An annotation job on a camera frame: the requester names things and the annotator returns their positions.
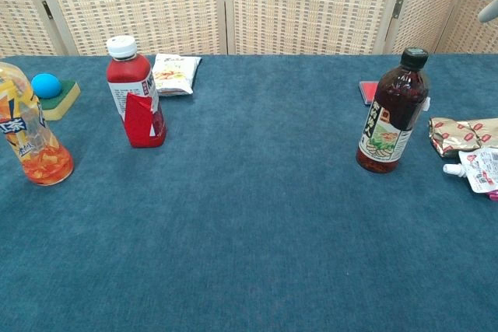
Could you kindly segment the dark brown tea bottle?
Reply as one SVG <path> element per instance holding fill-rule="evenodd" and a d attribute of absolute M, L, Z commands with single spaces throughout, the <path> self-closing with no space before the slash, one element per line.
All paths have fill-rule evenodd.
<path fill-rule="evenodd" d="M 386 72 L 376 92 L 356 151 L 356 161 L 374 173 L 390 173 L 398 165 L 419 115 L 429 105 L 429 79 L 423 71 L 429 53 L 404 49 L 397 67 Z"/>

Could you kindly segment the yellow iced tea bottle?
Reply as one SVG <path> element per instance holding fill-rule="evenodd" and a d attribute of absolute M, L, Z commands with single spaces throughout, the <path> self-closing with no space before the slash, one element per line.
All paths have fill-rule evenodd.
<path fill-rule="evenodd" d="M 15 65 L 0 62 L 0 133 L 28 180 L 51 186 L 74 169 L 71 154 L 52 133 L 28 78 Z"/>

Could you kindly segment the gold snack wrapper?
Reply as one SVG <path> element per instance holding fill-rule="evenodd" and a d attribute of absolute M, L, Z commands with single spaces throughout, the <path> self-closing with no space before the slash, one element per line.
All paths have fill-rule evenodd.
<path fill-rule="evenodd" d="M 446 117 L 429 119 L 430 143 L 441 158 L 480 148 L 498 149 L 498 117 L 456 121 Z"/>

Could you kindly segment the red flat ink pad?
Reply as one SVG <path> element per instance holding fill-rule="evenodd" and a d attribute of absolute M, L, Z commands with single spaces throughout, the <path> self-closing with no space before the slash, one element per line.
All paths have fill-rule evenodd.
<path fill-rule="evenodd" d="M 360 81 L 359 82 L 359 91 L 363 98 L 363 102 L 365 105 L 370 105 L 375 96 L 375 92 L 377 90 L 378 81 Z"/>

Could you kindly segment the white spout pouch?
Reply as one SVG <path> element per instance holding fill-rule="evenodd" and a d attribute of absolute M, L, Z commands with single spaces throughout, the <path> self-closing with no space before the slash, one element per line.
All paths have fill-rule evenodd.
<path fill-rule="evenodd" d="M 483 148 L 472 152 L 459 151 L 459 163 L 445 164 L 446 174 L 465 177 L 477 194 L 498 193 L 498 149 Z"/>

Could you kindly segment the blue tablecloth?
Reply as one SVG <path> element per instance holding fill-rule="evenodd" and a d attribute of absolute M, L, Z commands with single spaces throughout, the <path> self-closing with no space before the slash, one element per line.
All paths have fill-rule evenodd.
<path fill-rule="evenodd" d="M 498 203 L 443 173 L 430 117 L 498 117 L 498 55 L 430 56 L 398 168 L 356 162 L 359 82 L 398 56 L 204 56 L 129 145 L 109 57 L 15 56 L 81 93 L 51 124 L 73 174 L 0 135 L 0 332 L 498 332 Z"/>

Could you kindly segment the white snack packet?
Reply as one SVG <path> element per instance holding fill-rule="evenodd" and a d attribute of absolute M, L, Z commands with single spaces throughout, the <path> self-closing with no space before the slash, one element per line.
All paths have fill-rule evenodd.
<path fill-rule="evenodd" d="M 193 94 L 195 74 L 202 59 L 178 54 L 157 54 L 153 78 L 159 96 Z"/>

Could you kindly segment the red juice bottle white cap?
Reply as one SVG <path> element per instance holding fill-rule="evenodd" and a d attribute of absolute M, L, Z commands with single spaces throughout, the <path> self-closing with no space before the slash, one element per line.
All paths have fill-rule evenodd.
<path fill-rule="evenodd" d="M 149 60 L 138 52 L 135 38 L 129 35 L 111 37 L 106 47 L 111 56 L 107 83 L 131 146 L 161 146 L 167 125 Z"/>

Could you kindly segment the green yellow sponge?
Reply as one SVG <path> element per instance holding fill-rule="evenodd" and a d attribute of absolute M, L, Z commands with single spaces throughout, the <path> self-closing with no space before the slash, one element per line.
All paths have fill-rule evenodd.
<path fill-rule="evenodd" d="M 79 84 L 74 80 L 62 80 L 61 92 L 50 99 L 39 99 L 44 119 L 47 121 L 61 120 L 75 103 L 81 93 Z"/>

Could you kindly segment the blue ball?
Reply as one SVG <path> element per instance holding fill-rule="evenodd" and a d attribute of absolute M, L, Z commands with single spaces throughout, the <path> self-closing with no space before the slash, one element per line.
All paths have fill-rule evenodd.
<path fill-rule="evenodd" d="M 52 74 L 40 73 L 31 80 L 31 86 L 36 96 L 40 99 L 52 99 L 62 91 L 60 80 Z"/>

